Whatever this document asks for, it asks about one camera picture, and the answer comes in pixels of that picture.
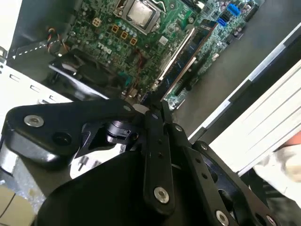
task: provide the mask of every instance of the bolt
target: bolt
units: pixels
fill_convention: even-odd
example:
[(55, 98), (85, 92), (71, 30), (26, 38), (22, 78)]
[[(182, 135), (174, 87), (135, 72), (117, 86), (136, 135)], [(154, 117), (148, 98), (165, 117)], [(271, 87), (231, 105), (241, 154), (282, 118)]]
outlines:
[(273, 226), (277, 226), (276, 222), (274, 221), (273, 218), (271, 218), (269, 215), (267, 215), (267, 219), (269, 220), (269, 222), (273, 225)]
[(24, 123), (28, 126), (32, 126), (32, 127), (41, 127), (42, 125), (44, 125), (44, 120), (37, 115), (27, 115), (24, 118)]
[(160, 203), (163, 203), (163, 204), (168, 203), (169, 195), (168, 195), (167, 191), (164, 188), (156, 187), (155, 190), (154, 190), (154, 194), (155, 194), (156, 199)]
[(177, 129), (177, 131), (182, 132), (182, 128), (180, 126), (176, 125), (175, 128)]
[(126, 109), (129, 112), (131, 111), (131, 108), (129, 106), (124, 105), (123, 108)]
[(220, 210), (218, 210), (216, 213), (216, 218), (217, 220), (223, 225), (223, 226), (228, 226), (229, 225), (229, 220), (227, 218), (227, 216), (221, 212)]
[(207, 146), (205, 144), (201, 144), (201, 148), (203, 148), (204, 150), (207, 150)]

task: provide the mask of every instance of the white surface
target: white surface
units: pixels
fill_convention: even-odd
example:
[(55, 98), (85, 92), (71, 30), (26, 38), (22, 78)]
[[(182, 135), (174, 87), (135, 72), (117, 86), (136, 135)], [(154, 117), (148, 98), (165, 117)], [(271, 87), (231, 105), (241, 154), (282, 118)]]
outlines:
[(231, 97), (248, 81), (253, 81), (284, 49), (284, 43), (301, 27), (298, 24), (288, 36), (252, 71), (251, 74), (209, 115), (209, 117), (188, 137), (190, 140), (201, 128), (207, 128), (230, 105)]
[(301, 208), (301, 145), (282, 148), (258, 165), (256, 173)]
[(301, 61), (235, 120), (210, 147), (239, 175), (301, 130)]
[(10, 49), (22, 0), (0, 0), (0, 46)]
[(7, 112), (17, 106), (36, 105), (41, 100), (49, 103), (70, 102), (69, 99), (46, 88), (16, 70), (2, 65), (0, 76), (0, 129)]
[(88, 157), (88, 161), (82, 167), (80, 167), (80, 165), (81, 165), (80, 160), (82, 157), (74, 159), (71, 164), (70, 177), (72, 179), (77, 178), (78, 176), (93, 169), (95, 167), (96, 161), (104, 163), (105, 161), (108, 161), (108, 160), (114, 158), (115, 156), (119, 155), (120, 146), (121, 145), (116, 145), (111, 150), (96, 151), (96, 152), (92, 152), (90, 154), (86, 154), (85, 157)]

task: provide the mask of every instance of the motherboard mounting screw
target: motherboard mounting screw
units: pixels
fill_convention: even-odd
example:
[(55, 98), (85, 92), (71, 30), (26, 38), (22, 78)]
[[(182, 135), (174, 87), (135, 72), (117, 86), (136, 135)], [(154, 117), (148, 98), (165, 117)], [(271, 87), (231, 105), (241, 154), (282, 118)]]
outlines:
[(189, 17), (189, 18), (188, 18), (188, 22), (189, 22), (189, 23), (191, 23), (191, 24), (192, 24), (192, 23), (193, 23), (193, 21), (194, 21), (194, 19), (193, 19), (192, 17)]
[(220, 210), (218, 210), (216, 213), (216, 218), (217, 220), (223, 225), (223, 226), (228, 226), (229, 225), (229, 220), (227, 218), (227, 216), (221, 212)]
[(163, 204), (168, 203), (169, 195), (168, 195), (167, 191), (164, 188), (156, 187), (155, 190), (154, 190), (154, 194), (155, 194), (156, 199), (160, 203), (163, 203)]
[(24, 118), (24, 123), (28, 126), (38, 128), (44, 125), (44, 120), (42, 119), (42, 117), (37, 115), (27, 115)]

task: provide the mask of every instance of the white metal panel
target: white metal panel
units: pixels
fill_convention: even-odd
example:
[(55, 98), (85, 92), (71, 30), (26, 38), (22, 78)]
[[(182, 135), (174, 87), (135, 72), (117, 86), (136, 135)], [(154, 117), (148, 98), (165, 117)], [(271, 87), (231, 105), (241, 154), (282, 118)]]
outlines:
[(0, 130), (7, 112), (17, 106), (70, 102), (26, 75), (0, 63)]
[(210, 147), (242, 175), (301, 130), (301, 61), (235, 120)]

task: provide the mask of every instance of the gray surface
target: gray surface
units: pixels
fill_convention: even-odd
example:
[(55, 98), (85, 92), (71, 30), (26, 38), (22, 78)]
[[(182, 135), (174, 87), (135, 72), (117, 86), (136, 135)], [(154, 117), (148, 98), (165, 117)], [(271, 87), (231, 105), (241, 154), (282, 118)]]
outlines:
[(244, 36), (221, 54), (175, 111), (189, 136), (301, 22), (300, 0), (266, 0)]

